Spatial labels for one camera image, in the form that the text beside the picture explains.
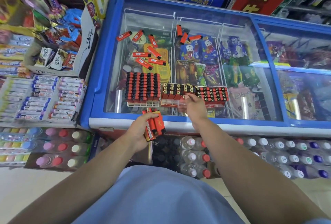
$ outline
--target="blue bottle cap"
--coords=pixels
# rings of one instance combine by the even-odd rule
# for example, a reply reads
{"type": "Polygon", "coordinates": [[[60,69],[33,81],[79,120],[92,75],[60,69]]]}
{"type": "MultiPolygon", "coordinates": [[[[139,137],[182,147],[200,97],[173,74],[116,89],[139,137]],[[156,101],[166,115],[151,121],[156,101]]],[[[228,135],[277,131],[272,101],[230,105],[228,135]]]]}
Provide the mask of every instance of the blue bottle cap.
{"type": "Polygon", "coordinates": [[[314,148],[314,149],[319,148],[319,145],[316,142],[314,142],[314,141],[309,142],[309,145],[310,145],[311,148],[314,148]]]}
{"type": "Polygon", "coordinates": [[[315,162],[318,162],[318,163],[322,163],[323,162],[322,157],[319,156],[319,155],[314,155],[313,156],[313,159],[314,159],[315,162]]]}
{"type": "Polygon", "coordinates": [[[27,131],[27,133],[31,135],[38,134],[39,132],[40,132],[40,127],[32,127],[27,131]]]}
{"type": "Polygon", "coordinates": [[[325,170],[318,170],[318,174],[319,174],[322,178],[325,178],[325,179],[329,178],[329,174],[328,174],[328,172],[325,171],[325,170]]]}
{"type": "Polygon", "coordinates": [[[33,148],[33,143],[32,142],[24,142],[22,144],[23,149],[32,149],[33,148]]]}

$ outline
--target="chest freezer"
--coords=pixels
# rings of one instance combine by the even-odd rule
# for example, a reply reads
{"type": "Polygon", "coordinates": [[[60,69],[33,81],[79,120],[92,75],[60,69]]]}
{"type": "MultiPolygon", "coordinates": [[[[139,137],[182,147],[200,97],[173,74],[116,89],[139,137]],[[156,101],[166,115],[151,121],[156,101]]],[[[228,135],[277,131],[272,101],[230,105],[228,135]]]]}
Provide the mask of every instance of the chest freezer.
{"type": "MultiPolygon", "coordinates": [[[[307,120],[304,110],[311,108],[312,103],[306,101],[309,106],[302,104],[300,93],[295,89],[291,90],[293,96],[285,96],[288,91],[284,91],[284,82],[297,79],[290,75],[284,81],[280,72],[288,75],[292,70],[279,68],[291,65],[288,62],[279,64],[279,57],[275,60],[276,50],[269,42],[278,41],[280,52],[287,47],[305,53],[312,53],[319,47],[327,51],[329,29],[321,26],[316,36],[314,26],[298,22],[291,25],[286,19],[169,0],[110,0],[81,112],[81,125],[115,130],[126,130],[131,125],[145,109],[128,106],[125,101],[121,84],[126,72],[132,71],[159,73],[164,83],[227,86],[229,101],[222,107],[208,108],[208,115],[231,134],[331,136],[329,116],[325,113],[315,115],[320,107],[327,109],[325,103],[320,102],[318,106],[314,103],[313,106],[318,107],[315,117],[307,120]],[[202,35],[203,38],[181,45],[177,25],[190,36],[202,35]],[[141,29],[144,35],[133,42],[141,29]],[[116,37],[127,31],[132,35],[118,42],[116,37]],[[162,59],[167,62],[166,66],[155,67],[153,71],[132,58],[135,51],[147,52],[150,34],[155,37],[162,59]],[[310,41],[309,46],[302,47],[303,40],[310,41]]],[[[298,68],[317,69],[313,65],[298,68]]],[[[326,73],[317,72],[312,75],[328,80],[327,70],[326,73]]],[[[316,85],[312,82],[306,88],[314,102],[327,96],[322,96],[321,91],[313,94],[312,87],[316,85]]],[[[159,109],[168,132],[194,132],[190,119],[177,108],[160,106],[159,109]]]]}

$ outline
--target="purple bottle cap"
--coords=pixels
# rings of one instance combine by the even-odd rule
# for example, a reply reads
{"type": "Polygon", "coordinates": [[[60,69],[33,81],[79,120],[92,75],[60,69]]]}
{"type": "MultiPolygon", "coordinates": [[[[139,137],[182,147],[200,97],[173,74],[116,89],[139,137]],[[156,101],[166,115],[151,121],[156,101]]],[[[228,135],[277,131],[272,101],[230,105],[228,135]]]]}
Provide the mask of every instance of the purple bottle cap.
{"type": "Polygon", "coordinates": [[[314,148],[314,149],[319,148],[318,144],[316,142],[314,142],[314,141],[309,142],[309,145],[310,145],[311,148],[314,148]]]}
{"type": "Polygon", "coordinates": [[[48,159],[46,157],[40,157],[36,160],[36,164],[38,166],[45,165],[47,163],[48,159]]]}
{"type": "Polygon", "coordinates": [[[318,174],[322,177],[322,178],[325,178],[327,179],[329,177],[329,174],[327,171],[325,170],[318,170],[318,174]]]}
{"type": "Polygon", "coordinates": [[[49,142],[47,142],[47,143],[44,143],[44,150],[50,150],[50,149],[52,149],[54,147],[54,144],[52,144],[52,143],[49,143],[49,142]]]}
{"type": "Polygon", "coordinates": [[[56,129],[55,128],[48,128],[48,129],[46,129],[46,132],[45,133],[48,136],[53,136],[53,135],[56,134],[56,129]]]}
{"type": "Polygon", "coordinates": [[[313,159],[314,159],[315,162],[318,162],[318,163],[322,163],[323,162],[322,157],[319,156],[319,155],[314,155],[313,156],[313,159]]]}

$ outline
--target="glass freezer lid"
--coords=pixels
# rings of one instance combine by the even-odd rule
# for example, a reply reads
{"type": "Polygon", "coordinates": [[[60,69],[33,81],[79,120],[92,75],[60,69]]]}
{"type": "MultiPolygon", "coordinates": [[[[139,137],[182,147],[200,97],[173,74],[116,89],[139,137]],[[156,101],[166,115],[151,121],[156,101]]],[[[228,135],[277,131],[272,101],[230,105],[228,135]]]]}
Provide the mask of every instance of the glass freezer lid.
{"type": "Polygon", "coordinates": [[[277,71],[288,118],[331,121],[331,35],[266,24],[259,27],[277,71]]]}
{"type": "MultiPolygon", "coordinates": [[[[124,0],[117,36],[127,31],[132,35],[115,43],[110,53],[113,60],[104,112],[141,114],[146,107],[128,106],[123,82],[126,72],[153,72],[160,74],[161,83],[227,86],[229,101],[225,106],[208,108],[210,117],[283,121],[267,56],[248,16],[157,0],[124,0]],[[189,36],[203,38],[180,45],[179,24],[189,36]],[[144,34],[133,42],[141,29],[144,34]],[[156,39],[161,60],[167,62],[166,66],[153,65],[151,71],[132,57],[133,52],[148,52],[150,34],[156,39]],[[255,62],[264,66],[254,66],[255,62]]],[[[183,116],[177,108],[159,109],[163,115],[183,116]]]]}

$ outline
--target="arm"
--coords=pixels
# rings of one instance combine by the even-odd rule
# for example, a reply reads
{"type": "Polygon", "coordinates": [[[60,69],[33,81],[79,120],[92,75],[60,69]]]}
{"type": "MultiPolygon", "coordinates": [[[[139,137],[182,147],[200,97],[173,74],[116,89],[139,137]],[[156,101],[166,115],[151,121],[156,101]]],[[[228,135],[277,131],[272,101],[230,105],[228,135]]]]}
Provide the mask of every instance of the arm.
{"type": "Polygon", "coordinates": [[[135,120],[127,132],[90,162],[28,205],[8,224],[72,223],[116,181],[135,152],[143,150],[147,113],[135,120]]]}
{"type": "Polygon", "coordinates": [[[187,110],[226,187],[251,223],[302,224],[328,218],[291,180],[210,121],[202,100],[190,94],[186,104],[181,110],[187,110]]]}

